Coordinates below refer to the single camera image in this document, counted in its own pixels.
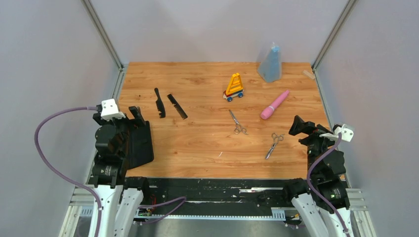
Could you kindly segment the silver thinning scissors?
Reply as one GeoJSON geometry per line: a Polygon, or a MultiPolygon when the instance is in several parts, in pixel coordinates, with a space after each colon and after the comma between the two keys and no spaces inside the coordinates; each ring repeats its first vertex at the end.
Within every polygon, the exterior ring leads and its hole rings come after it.
{"type": "Polygon", "coordinates": [[[270,158],[271,154],[273,153],[273,151],[276,148],[276,146],[278,145],[278,143],[280,141],[283,141],[283,139],[284,139],[284,135],[283,134],[278,135],[277,133],[272,133],[271,134],[271,137],[273,139],[273,143],[272,143],[272,145],[271,145],[268,153],[266,154],[265,159],[269,159],[270,158]]]}

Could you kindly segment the black zippered tool case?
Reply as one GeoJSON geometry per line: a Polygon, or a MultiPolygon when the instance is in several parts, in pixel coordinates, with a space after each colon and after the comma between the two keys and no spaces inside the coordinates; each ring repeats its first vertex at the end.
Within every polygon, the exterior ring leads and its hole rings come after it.
{"type": "Polygon", "coordinates": [[[129,169],[140,167],[154,160],[149,121],[145,121],[145,126],[130,128],[128,148],[127,159],[129,169]]]}

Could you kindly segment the black handled comb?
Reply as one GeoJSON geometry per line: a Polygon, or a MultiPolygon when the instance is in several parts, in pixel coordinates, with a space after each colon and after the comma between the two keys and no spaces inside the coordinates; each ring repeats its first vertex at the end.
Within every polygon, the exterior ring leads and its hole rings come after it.
{"type": "Polygon", "coordinates": [[[160,97],[159,89],[158,88],[154,88],[154,92],[155,92],[156,97],[157,97],[156,107],[157,107],[158,112],[159,112],[159,117],[161,119],[162,118],[165,118],[166,117],[166,110],[165,110],[164,104],[162,102],[162,99],[160,97]]]}

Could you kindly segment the black straight comb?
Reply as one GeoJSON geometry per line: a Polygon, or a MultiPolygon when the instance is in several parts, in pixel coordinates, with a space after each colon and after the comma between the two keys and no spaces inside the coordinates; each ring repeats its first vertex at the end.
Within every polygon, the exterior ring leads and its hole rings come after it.
{"type": "Polygon", "coordinates": [[[182,119],[187,119],[188,118],[187,114],[182,109],[182,107],[180,106],[180,104],[176,101],[176,99],[173,97],[173,95],[172,94],[168,94],[167,95],[167,98],[173,104],[173,106],[175,107],[175,109],[177,110],[177,112],[179,113],[179,115],[182,117],[182,119]]]}

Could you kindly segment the silver hair scissors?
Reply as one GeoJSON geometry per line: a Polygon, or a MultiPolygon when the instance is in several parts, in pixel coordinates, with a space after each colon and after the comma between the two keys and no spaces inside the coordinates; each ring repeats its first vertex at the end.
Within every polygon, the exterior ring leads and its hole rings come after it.
{"type": "Polygon", "coordinates": [[[235,122],[235,129],[234,129],[234,133],[235,133],[235,134],[240,134],[240,133],[242,133],[242,134],[247,135],[247,129],[246,129],[245,127],[243,127],[243,126],[242,126],[242,125],[238,122],[238,120],[237,120],[237,118],[235,117],[234,113],[233,113],[231,110],[229,110],[229,113],[230,113],[230,115],[231,115],[231,117],[232,117],[233,121],[235,122]]]}

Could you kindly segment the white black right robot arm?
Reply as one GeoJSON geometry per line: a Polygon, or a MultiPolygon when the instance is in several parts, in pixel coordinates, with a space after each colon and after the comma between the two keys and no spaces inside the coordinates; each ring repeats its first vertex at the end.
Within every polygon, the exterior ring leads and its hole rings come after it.
{"type": "Polygon", "coordinates": [[[289,180],[283,202],[294,206],[312,237],[352,237],[350,201],[341,176],[346,173],[344,153],[337,149],[350,142],[353,127],[336,124],[328,130],[295,116],[289,135],[305,134],[299,143],[307,147],[306,179],[289,180]]]}

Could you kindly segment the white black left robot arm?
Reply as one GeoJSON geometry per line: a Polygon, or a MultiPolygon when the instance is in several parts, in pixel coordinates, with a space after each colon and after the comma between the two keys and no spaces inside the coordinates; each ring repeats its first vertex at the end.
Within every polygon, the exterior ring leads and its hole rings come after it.
{"type": "Polygon", "coordinates": [[[94,202],[98,209],[93,212],[91,235],[98,237],[126,237],[140,204],[151,199],[151,190],[145,178],[126,182],[129,168],[130,147],[134,131],[145,128],[140,108],[129,108],[133,119],[128,119],[117,106],[101,105],[93,119],[99,124],[95,133],[97,150],[91,177],[94,202]]]}

